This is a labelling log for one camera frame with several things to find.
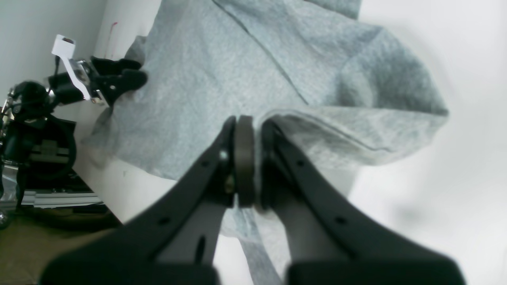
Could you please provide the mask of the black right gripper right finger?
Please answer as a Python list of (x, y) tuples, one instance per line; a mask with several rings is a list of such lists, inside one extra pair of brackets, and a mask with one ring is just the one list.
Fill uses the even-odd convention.
[(342, 196), (271, 119), (261, 202), (284, 225), (286, 285), (463, 285), (456, 263), (380, 225)]

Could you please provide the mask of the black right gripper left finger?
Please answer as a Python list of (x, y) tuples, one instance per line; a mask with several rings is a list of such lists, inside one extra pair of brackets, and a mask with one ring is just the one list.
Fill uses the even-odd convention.
[(252, 117), (228, 118), (214, 142), (156, 203), (104, 237), (55, 258), (40, 285), (219, 285), (223, 215), (240, 186), (235, 156)]

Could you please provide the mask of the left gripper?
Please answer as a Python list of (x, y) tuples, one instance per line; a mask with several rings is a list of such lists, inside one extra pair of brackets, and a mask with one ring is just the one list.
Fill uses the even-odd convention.
[[(110, 107), (123, 94), (141, 89), (147, 83), (147, 74), (139, 70), (142, 64), (136, 60), (90, 57), (90, 61), (100, 75), (95, 79), (98, 90)], [(68, 74), (60, 73), (47, 79), (47, 85), (27, 80), (14, 87), (13, 102), (8, 109), (15, 119), (47, 117), (59, 105), (85, 100)]]

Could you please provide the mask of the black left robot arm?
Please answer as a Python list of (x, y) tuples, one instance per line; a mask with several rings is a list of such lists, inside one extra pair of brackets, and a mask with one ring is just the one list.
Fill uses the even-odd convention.
[(45, 83), (26, 80), (13, 86), (1, 108), (1, 209), (20, 204), (26, 179), (53, 181), (74, 166), (74, 132), (54, 115), (56, 108), (88, 101), (112, 108), (121, 95), (147, 83), (141, 63), (131, 59), (91, 57), (69, 61), (70, 70), (55, 72)]

